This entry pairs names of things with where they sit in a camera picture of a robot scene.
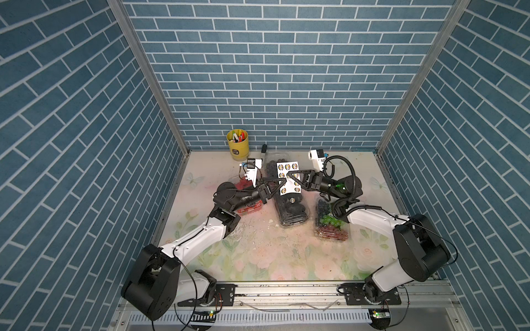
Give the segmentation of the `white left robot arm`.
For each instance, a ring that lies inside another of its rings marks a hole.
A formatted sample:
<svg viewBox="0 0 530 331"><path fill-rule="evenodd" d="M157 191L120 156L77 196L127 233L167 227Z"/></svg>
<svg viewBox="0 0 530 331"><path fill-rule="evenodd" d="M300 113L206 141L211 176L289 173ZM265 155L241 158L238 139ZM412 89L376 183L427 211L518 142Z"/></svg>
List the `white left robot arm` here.
<svg viewBox="0 0 530 331"><path fill-rule="evenodd" d="M235 230L240 222L239 209L257 201L267 202L286 182L284 178L265 179L248 189L238 189L229 181L220 184L205 222L169 244L149 244L141 250L121 296L151 321L162 317L176 303L212 303L216 279L202 270L190 272L189 262Z"/></svg>

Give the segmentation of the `white fruit sticker sheet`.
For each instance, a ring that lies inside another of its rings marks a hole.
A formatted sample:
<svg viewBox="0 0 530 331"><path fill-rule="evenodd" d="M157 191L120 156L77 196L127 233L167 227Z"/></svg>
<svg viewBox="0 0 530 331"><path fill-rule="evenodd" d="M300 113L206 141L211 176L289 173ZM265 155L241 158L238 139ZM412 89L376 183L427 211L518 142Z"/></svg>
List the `white fruit sticker sheet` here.
<svg viewBox="0 0 530 331"><path fill-rule="evenodd" d="M280 189L280 195L286 194L300 194L301 187L293 178L299 179L300 174L297 173L300 170L297 161L282 161L277 162L276 165L277 175L280 179L285 179L286 183Z"/></svg>

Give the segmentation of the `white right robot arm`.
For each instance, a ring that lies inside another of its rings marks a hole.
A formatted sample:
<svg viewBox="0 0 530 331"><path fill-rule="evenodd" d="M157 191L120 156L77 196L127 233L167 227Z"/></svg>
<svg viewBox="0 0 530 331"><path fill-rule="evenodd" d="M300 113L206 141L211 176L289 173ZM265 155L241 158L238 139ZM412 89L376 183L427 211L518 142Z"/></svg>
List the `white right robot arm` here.
<svg viewBox="0 0 530 331"><path fill-rule="evenodd" d="M286 177L303 190L334 197L331 212L336 219L383 234L394 241L397 257L365 279L367 300L378 303L382 296L412 281L426 281L450 264L448 241L436 232L428 217L395 215L377 205L356 205L362 195L360 181L352 174L335 180L314 170L290 171Z"/></svg>

